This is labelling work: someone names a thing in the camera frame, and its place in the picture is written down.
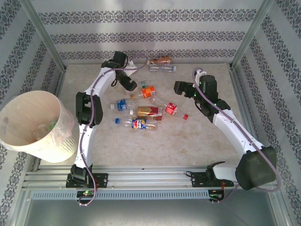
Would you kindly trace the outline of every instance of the brown bottle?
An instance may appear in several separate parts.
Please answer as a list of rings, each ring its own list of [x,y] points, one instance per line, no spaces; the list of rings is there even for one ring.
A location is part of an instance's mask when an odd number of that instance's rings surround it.
[[[152,60],[148,60],[147,61],[148,65],[161,65],[161,64],[171,64],[171,58],[170,56],[164,56],[164,57],[160,57],[160,58],[155,58]]]

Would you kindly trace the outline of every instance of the clear plastic bottle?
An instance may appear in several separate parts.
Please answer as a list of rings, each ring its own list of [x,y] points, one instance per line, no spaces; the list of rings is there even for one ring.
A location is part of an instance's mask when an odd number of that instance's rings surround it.
[[[118,111],[130,111],[130,115],[134,115],[137,112],[138,103],[135,99],[127,98],[117,101],[115,104],[111,104],[111,109],[117,109]]]
[[[135,94],[131,94],[132,99],[144,99],[151,97],[156,94],[155,87],[150,86],[147,88],[143,88],[142,90],[136,92]]]
[[[165,112],[167,112],[170,115],[179,115],[181,118],[185,120],[188,118],[188,115],[180,111],[177,105],[174,105],[169,101],[161,99],[156,95],[152,96],[150,101],[153,105],[160,106],[163,109],[165,109]]]
[[[149,72],[174,72],[176,69],[175,65],[150,65]]]
[[[156,120],[139,119],[131,116],[117,118],[115,123],[133,129],[157,130],[158,128]]]
[[[51,117],[45,124],[41,124],[38,126],[38,129],[33,132],[36,141],[41,140],[55,127],[58,119]]]

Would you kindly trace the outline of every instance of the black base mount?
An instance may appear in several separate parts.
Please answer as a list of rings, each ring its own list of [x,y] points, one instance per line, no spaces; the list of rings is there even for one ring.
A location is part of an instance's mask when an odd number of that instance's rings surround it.
[[[107,188],[108,174],[107,173],[92,173],[96,181],[96,186]],[[77,167],[75,164],[71,167],[71,173],[67,176],[67,188],[94,188],[92,178],[86,168]]]
[[[233,187],[234,183],[230,180],[219,180],[215,177],[213,166],[223,163],[223,161],[213,163],[207,166],[206,172],[190,172],[186,175],[191,178],[192,187]]]

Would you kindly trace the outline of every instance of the bottle label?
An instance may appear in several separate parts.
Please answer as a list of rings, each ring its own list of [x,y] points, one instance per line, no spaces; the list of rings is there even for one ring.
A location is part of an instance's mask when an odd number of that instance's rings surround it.
[[[117,108],[118,111],[125,111],[127,109],[126,100],[119,100],[117,101]]]
[[[173,115],[174,114],[174,111],[176,110],[177,108],[177,105],[174,105],[173,103],[169,103],[165,109],[165,111],[168,113],[168,114],[171,114]]]
[[[155,58],[155,59],[152,59],[150,61],[151,64],[156,64],[156,65],[159,65],[159,64],[171,64],[171,58],[170,56],[166,56],[166,57],[161,57],[161,58]]]
[[[144,98],[148,98],[148,97],[151,97],[152,95],[156,94],[155,88],[153,86],[144,88],[141,90],[141,92],[142,92]]]
[[[155,119],[160,121],[162,120],[162,107],[139,107],[138,117],[143,119]]]
[[[132,120],[132,128],[134,129],[146,129],[146,119],[137,119],[133,118]]]

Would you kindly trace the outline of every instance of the red label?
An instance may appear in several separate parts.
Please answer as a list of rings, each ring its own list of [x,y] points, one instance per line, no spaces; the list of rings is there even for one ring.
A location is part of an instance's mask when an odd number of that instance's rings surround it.
[[[169,103],[169,104],[167,105],[167,108],[166,108],[165,111],[166,111],[167,113],[173,115],[176,108],[177,108],[177,105],[174,105],[173,103]]]

